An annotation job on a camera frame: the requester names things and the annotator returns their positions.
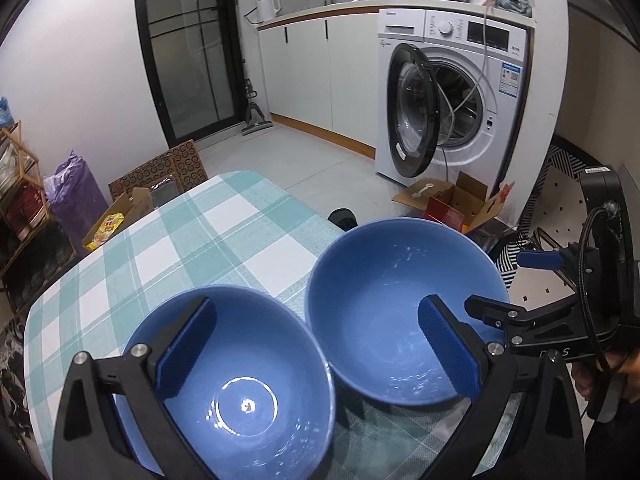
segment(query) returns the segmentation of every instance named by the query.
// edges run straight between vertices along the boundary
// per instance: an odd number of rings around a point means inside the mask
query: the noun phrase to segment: purple bag
[[[71,152],[56,173],[44,180],[44,191],[72,244],[85,254],[82,238],[108,206],[84,158]]]

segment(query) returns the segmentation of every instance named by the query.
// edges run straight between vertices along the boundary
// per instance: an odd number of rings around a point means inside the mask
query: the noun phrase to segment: white cabinet
[[[329,45],[322,18],[292,23],[289,36],[289,117],[325,130],[332,129]]]
[[[369,146],[378,130],[378,15],[328,19],[333,131]]]
[[[260,50],[270,112],[375,146],[377,14],[268,28]]]
[[[262,69],[271,113],[289,116],[290,81],[289,45],[285,27],[273,27],[260,32]]]

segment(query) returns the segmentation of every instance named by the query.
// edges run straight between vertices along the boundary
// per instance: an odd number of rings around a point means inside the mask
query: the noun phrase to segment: white kettle
[[[258,21],[260,23],[272,20],[282,10],[280,0],[256,0],[256,7],[258,7]]]

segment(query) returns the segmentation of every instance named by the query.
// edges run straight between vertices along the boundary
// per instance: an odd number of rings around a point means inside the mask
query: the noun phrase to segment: checkered tablecloth
[[[29,412],[49,472],[60,394],[76,352],[119,355],[149,312],[211,283],[263,290],[304,317],[308,273],[341,233],[264,177],[238,171],[145,216],[66,273],[33,305],[25,333]],[[373,404],[342,384],[337,393],[334,444],[317,479],[418,478],[464,407],[458,400],[421,410]],[[513,399],[481,470],[494,463],[515,406]]]

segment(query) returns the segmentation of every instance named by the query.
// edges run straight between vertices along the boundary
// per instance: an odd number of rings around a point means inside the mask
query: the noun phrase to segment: bowl rim
[[[439,222],[434,222],[434,221],[431,221],[431,220],[427,220],[427,219],[424,219],[424,218],[412,218],[412,217],[407,217],[407,216],[399,216],[399,217],[394,217],[394,218],[382,218],[382,219],[378,219],[378,220],[372,220],[370,222],[366,222],[364,224],[361,224],[361,225],[357,226],[356,228],[350,229],[349,231],[345,232],[341,236],[337,237],[324,250],[324,252],[316,260],[316,262],[315,262],[315,264],[313,266],[313,269],[311,269],[311,272],[309,274],[309,279],[306,282],[306,290],[305,290],[305,323],[309,325],[309,327],[311,328],[311,332],[314,333],[314,327],[313,327],[313,324],[311,323],[311,316],[310,316],[310,311],[309,311],[309,296],[310,296],[310,292],[309,291],[311,290],[311,285],[312,285],[312,283],[313,283],[313,281],[314,281],[314,279],[316,277],[316,274],[318,273],[318,267],[319,267],[319,265],[321,263],[321,260],[326,255],[330,254],[332,251],[335,251],[335,247],[338,245],[338,243],[340,243],[341,240],[343,240],[345,237],[353,236],[353,233],[362,232],[364,230],[368,230],[372,226],[375,226],[375,225],[380,224],[380,223],[415,223],[415,224],[420,223],[420,224],[422,224],[423,222],[428,222],[428,224],[430,224],[430,226],[433,226],[435,229],[440,229],[443,232],[450,231],[452,233],[455,233],[455,234],[460,235],[461,237],[463,237],[466,240],[466,243],[471,244],[474,247],[474,250],[479,251],[479,253],[481,253],[489,261],[489,263],[495,269],[495,271],[498,273],[498,275],[500,275],[500,272],[498,271],[497,267],[495,266],[495,264],[491,260],[491,258],[489,258],[488,254],[486,254],[473,240],[469,239],[468,237],[466,237],[465,235],[463,235],[459,231],[456,231],[455,229],[452,229],[451,227],[449,227],[447,225],[441,224]],[[502,285],[504,287],[506,299],[499,300],[499,301],[507,301],[508,302],[509,301],[508,290],[507,290],[506,286],[504,285],[504,282],[502,282]],[[394,398],[392,398],[390,396],[382,396],[382,395],[377,394],[376,392],[372,392],[372,391],[368,390],[367,388],[363,388],[359,384],[355,383],[348,376],[348,374],[345,374],[344,371],[340,369],[340,367],[336,367],[331,361],[329,361],[329,364],[330,364],[330,367],[332,368],[332,370],[334,371],[334,373],[336,375],[338,375],[338,377],[340,377],[341,380],[343,380],[351,388],[353,388],[357,392],[360,392],[364,396],[369,397],[370,399],[378,400],[379,402],[385,402],[387,404],[394,404],[396,406],[433,406],[434,404],[437,404],[437,403],[440,403],[440,402],[446,402],[447,400],[451,400],[451,399],[454,399],[455,397],[459,396],[457,393],[454,393],[453,395],[442,394],[441,396],[435,397],[433,399],[433,401],[430,401],[428,403],[425,403],[423,400],[400,400],[400,399],[394,399]]]
[[[129,349],[135,344],[135,343],[132,342],[134,334],[137,332],[137,330],[140,328],[140,326],[149,318],[149,316],[151,316],[156,310],[158,310],[159,308],[164,307],[165,304],[169,303],[170,301],[176,300],[176,299],[180,298],[181,296],[185,296],[187,294],[193,294],[194,292],[197,292],[199,290],[203,290],[203,289],[209,290],[209,289],[212,289],[212,288],[216,288],[216,289],[231,289],[231,290],[236,290],[236,291],[241,291],[241,292],[248,292],[250,294],[254,294],[255,296],[262,297],[264,300],[267,300],[267,302],[271,303],[275,308],[279,308],[281,311],[284,311],[285,315],[288,316],[289,319],[293,320],[294,325],[297,326],[299,329],[302,329],[302,333],[304,335],[306,335],[306,337],[309,339],[309,341],[311,341],[313,347],[315,348],[316,352],[318,353],[318,357],[320,358],[322,366],[324,367],[324,374],[325,374],[325,376],[327,378],[327,385],[328,385],[328,389],[329,389],[329,391],[328,391],[328,393],[329,393],[329,410],[328,410],[329,411],[329,413],[328,413],[329,419],[328,419],[328,425],[327,425],[326,434],[324,435],[324,439],[322,440],[322,443],[321,443],[321,445],[319,447],[321,452],[318,453],[318,455],[316,456],[316,458],[314,460],[312,460],[312,461],[307,463],[307,465],[306,465],[306,467],[304,469],[304,472],[302,473],[302,475],[300,475],[300,478],[308,478],[318,468],[318,466],[320,465],[320,463],[322,462],[322,460],[326,456],[327,450],[329,449],[329,445],[333,441],[334,425],[335,425],[335,409],[336,409],[335,408],[336,399],[335,399],[334,378],[332,377],[332,374],[331,374],[331,368],[329,366],[329,361],[327,360],[326,356],[324,355],[324,352],[322,351],[322,348],[321,348],[318,340],[316,339],[316,336],[311,331],[310,327],[302,319],[300,319],[287,305],[282,303],[280,300],[278,300],[277,298],[274,298],[273,296],[270,296],[269,294],[267,294],[267,293],[265,293],[265,292],[263,292],[261,290],[258,290],[256,288],[251,288],[251,287],[248,287],[248,286],[241,286],[241,285],[233,285],[231,283],[229,283],[229,284],[227,284],[227,283],[212,283],[210,285],[201,285],[201,286],[196,286],[196,287],[193,287],[193,288],[189,288],[187,290],[183,290],[181,292],[178,292],[177,294],[174,294],[172,297],[167,298],[161,304],[156,306],[155,309],[153,309],[148,314],[146,314],[146,316],[142,319],[142,321],[140,321],[140,323],[138,323],[136,328],[133,330],[133,332],[131,333],[131,336],[129,336],[129,339],[127,340],[127,343],[126,343],[122,353],[124,354],[125,352],[129,351]],[[118,416],[120,416],[119,410],[117,409],[117,404],[116,404],[116,411],[118,412]]]

